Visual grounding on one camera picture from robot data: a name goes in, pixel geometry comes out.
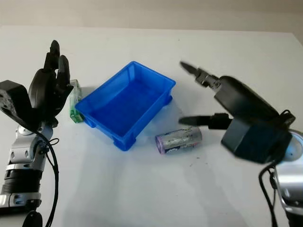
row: blue plastic tray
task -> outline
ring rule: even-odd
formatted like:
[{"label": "blue plastic tray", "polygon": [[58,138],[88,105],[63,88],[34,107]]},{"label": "blue plastic tray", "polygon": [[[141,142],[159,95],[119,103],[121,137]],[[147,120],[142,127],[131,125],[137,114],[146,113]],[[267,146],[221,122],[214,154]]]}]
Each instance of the blue plastic tray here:
[{"label": "blue plastic tray", "polygon": [[176,82],[135,61],[82,99],[76,109],[85,122],[97,127],[128,150],[137,135],[172,97]]}]

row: cylindrical can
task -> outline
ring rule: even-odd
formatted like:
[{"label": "cylindrical can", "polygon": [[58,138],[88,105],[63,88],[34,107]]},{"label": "cylindrical can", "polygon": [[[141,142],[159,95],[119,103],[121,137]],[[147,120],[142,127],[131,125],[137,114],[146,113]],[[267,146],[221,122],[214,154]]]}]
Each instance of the cylindrical can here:
[{"label": "cylindrical can", "polygon": [[194,147],[201,141],[202,134],[197,127],[179,129],[156,136],[157,148],[162,155],[181,148]]}]

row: robotic arm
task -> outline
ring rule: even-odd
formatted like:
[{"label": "robotic arm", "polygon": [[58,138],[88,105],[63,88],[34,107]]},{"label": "robotic arm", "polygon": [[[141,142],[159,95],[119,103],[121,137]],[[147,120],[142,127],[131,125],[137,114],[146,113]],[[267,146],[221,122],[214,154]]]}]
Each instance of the robotic arm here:
[{"label": "robotic arm", "polygon": [[23,223],[22,227],[42,227],[42,217],[36,208],[41,203],[40,180],[49,150],[56,181],[53,208],[46,226],[51,225],[58,200],[59,171],[49,140],[53,128],[58,125],[55,116],[62,110],[72,88],[68,60],[64,55],[60,56],[55,40],[46,54],[43,69],[35,74],[28,94],[24,86],[15,82],[0,83],[0,109],[19,124],[0,194],[0,223],[3,226],[12,226],[15,222],[18,227],[20,223]]},{"label": "robotic arm", "polygon": [[268,202],[272,225],[277,226],[273,205],[263,185],[262,176],[271,172],[271,184],[277,189],[290,227],[303,225],[303,134],[289,130],[295,117],[285,110],[279,114],[248,86],[229,76],[220,78],[181,62],[203,87],[210,87],[214,98],[234,117],[226,113],[213,116],[184,117],[182,124],[226,130],[221,143],[235,156],[256,163],[268,163],[259,181]]}]

